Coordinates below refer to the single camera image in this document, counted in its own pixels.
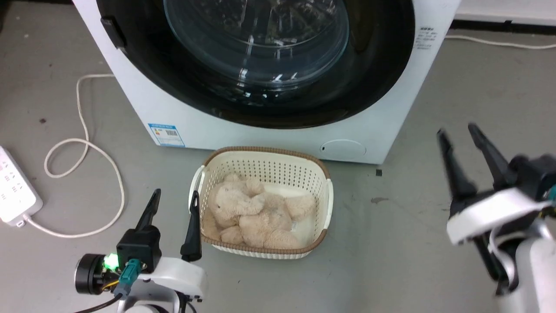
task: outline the power strip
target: power strip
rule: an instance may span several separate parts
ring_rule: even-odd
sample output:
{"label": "power strip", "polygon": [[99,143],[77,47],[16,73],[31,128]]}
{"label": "power strip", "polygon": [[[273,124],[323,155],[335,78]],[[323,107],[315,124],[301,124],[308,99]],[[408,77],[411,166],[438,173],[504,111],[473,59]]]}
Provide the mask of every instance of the power strip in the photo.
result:
{"label": "power strip", "polygon": [[10,226],[25,225],[23,215],[42,208],[42,200],[13,160],[0,146],[0,218]]}

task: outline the green led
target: green led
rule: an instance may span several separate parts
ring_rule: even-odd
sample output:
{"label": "green led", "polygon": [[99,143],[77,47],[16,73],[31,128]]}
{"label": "green led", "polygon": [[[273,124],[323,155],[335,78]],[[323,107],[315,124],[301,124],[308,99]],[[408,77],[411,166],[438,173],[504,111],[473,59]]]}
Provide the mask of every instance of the green led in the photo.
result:
{"label": "green led", "polygon": [[116,271],[118,268],[118,255],[115,253],[110,253],[104,258],[104,267],[111,271]]}

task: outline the dark spot on floor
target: dark spot on floor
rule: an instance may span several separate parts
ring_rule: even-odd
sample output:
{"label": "dark spot on floor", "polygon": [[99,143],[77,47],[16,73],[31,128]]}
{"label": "dark spot on floor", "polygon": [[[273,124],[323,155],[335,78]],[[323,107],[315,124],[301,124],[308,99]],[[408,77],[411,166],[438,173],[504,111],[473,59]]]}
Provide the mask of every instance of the dark spot on floor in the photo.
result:
{"label": "dark spot on floor", "polygon": [[372,198],[372,199],[371,199],[371,203],[373,203],[373,204],[379,204],[379,203],[381,203],[382,201],[386,201],[386,200],[390,200],[390,199],[388,199],[388,198],[383,198],[383,197],[376,197],[376,198]]}

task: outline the washing machine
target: washing machine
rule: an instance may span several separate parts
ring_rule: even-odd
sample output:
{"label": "washing machine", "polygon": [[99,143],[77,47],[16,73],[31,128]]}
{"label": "washing machine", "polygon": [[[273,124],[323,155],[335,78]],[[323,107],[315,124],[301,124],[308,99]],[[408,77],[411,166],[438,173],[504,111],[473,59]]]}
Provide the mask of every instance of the washing machine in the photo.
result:
{"label": "washing machine", "polygon": [[459,2],[75,5],[157,145],[269,146],[380,164]]}

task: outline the concrete floor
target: concrete floor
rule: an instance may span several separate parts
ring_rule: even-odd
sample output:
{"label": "concrete floor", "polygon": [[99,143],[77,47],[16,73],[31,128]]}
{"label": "concrete floor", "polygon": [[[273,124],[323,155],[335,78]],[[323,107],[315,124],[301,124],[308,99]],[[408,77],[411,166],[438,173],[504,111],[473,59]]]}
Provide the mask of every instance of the concrete floor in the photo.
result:
{"label": "concrete floor", "polygon": [[[535,45],[554,37],[470,33]],[[61,232],[104,225],[120,202],[111,166],[90,152],[69,177],[51,179],[43,161],[52,145],[83,137],[75,83],[109,72],[71,6],[15,3],[0,33],[0,145],[44,200],[35,219]],[[299,261],[246,258],[204,246],[209,297],[199,312],[493,312],[494,284],[473,246],[452,247],[445,233],[448,189],[435,133],[448,128],[465,170],[481,187],[491,178],[467,133],[476,121],[508,157],[556,150],[555,50],[528,51],[446,41],[388,159],[375,166],[327,162],[335,184],[328,235]],[[84,253],[109,253],[135,225],[153,189],[162,188],[154,224],[161,249],[179,256],[187,190],[209,151],[159,148],[113,79],[85,83],[92,141],[120,166],[127,207],[107,231],[59,239],[31,226],[0,225],[1,312],[70,312],[106,301],[79,295],[73,271]],[[82,151],[54,156],[54,172]],[[388,200],[375,203],[373,198]],[[114,312],[115,307],[102,312]]]}

